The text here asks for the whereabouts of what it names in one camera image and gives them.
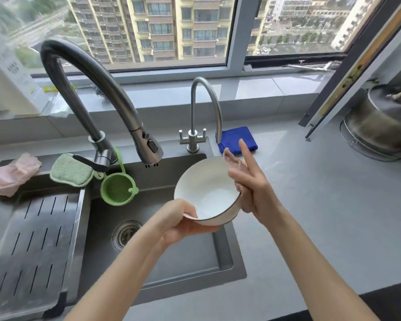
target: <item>stainless steel sink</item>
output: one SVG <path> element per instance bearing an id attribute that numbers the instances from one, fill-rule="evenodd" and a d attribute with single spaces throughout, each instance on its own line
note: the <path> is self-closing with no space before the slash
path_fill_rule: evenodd
<path id="1" fill-rule="evenodd" d="M 131 236 L 164 203 L 173 199 L 180 176 L 196 162 L 213 155 L 208 142 L 201 144 L 196 154 L 189 154 L 178 141 L 161 145 L 164 158 L 150 166 L 139 162 L 133 146 L 119 148 L 125 169 L 140 190 L 127 205 L 107 205 L 100 198 L 99 181 L 90 183 L 86 189 L 63 187 L 50 181 L 47 173 L 58 155 L 39 157 L 43 163 L 39 175 L 22 187 L 15 199 L 0 199 L 0 320 L 54 317 L 65 307 L 68 311 L 113 262 Z M 115 165 L 110 173 L 118 170 Z M 23 218 L 25 214 L 30 217 L 28 220 Z M 19 252 L 16 249 L 12 253 L 13 246 L 21 253 L 16 255 Z M 218 232 L 187 237 L 168 248 L 134 304 L 245 277 L 235 231 L 232 223 L 228 223 Z"/>

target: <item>dish cloth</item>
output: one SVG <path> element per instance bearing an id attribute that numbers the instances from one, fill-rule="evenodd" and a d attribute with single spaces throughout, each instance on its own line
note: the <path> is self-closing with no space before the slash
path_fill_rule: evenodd
<path id="1" fill-rule="evenodd" d="M 49 177 L 59 183 L 73 187 L 85 187 L 95 176 L 102 179 L 103 174 L 94 171 L 90 166 L 73 159 L 73 155 L 65 153 L 59 156 L 52 166 Z"/>
<path id="2" fill-rule="evenodd" d="M 41 162 L 30 153 L 24 153 L 16 161 L 0 167 L 0 195 L 11 197 L 19 186 L 26 183 L 41 167 Z"/>
<path id="3" fill-rule="evenodd" d="M 239 148 L 240 139 L 244 140 L 251 152 L 258 149 L 257 143 L 251 135 L 248 127 L 242 126 L 231 130 L 224 130 L 221 133 L 221 143 L 219 143 L 220 152 L 224 153 L 225 148 L 229 148 L 229 151 L 234 155 L 241 154 L 242 152 Z"/>
<path id="4" fill-rule="evenodd" d="M 244 173 L 250 174 L 248 167 L 245 162 L 238 159 L 230 152 L 229 148 L 225 148 L 223 151 L 223 157 L 231 168 L 237 169 Z M 253 193 L 251 189 L 245 187 L 243 184 L 235 181 L 236 189 L 241 193 L 241 208 L 246 213 L 251 213 L 254 210 Z"/>

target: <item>green sponge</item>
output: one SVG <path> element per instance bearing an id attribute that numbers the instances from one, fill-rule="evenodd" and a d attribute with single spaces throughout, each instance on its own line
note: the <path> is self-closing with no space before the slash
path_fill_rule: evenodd
<path id="1" fill-rule="evenodd" d="M 73 159 L 72 154 L 66 153 L 55 161 L 49 176 L 55 182 L 66 183 L 73 187 L 85 187 L 94 174 L 96 173 L 90 166 Z"/>

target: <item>white bowl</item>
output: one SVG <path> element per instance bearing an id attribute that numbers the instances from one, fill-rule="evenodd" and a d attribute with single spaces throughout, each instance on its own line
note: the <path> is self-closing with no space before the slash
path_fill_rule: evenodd
<path id="1" fill-rule="evenodd" d="M 174 198 L 196 207 L 198 218 L 185 217 L 202 225 L 223 225 L 233 220 L 241 209 L 241 193 L 227 175 L 229 165 L 221 156 L 204 159 L 183 173 L 176 184 Z"/>

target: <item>left hand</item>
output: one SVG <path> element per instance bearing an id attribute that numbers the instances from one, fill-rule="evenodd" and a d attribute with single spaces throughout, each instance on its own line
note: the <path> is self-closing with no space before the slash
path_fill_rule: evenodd
<path id="1" fill-rule="evenodd" d="M 193 217 L 198 217 L 194 206 L 183 199 L 174 199 L 167 202 L 152 217 L 152 222 L 156 224 L 162 232 L 162 239 L 166 247 L 177 243 L 182 238 L 202 233 L 217 232 L 219 226 L 205 226 L 189 220 L 183 216 L 186 213 Z"/>

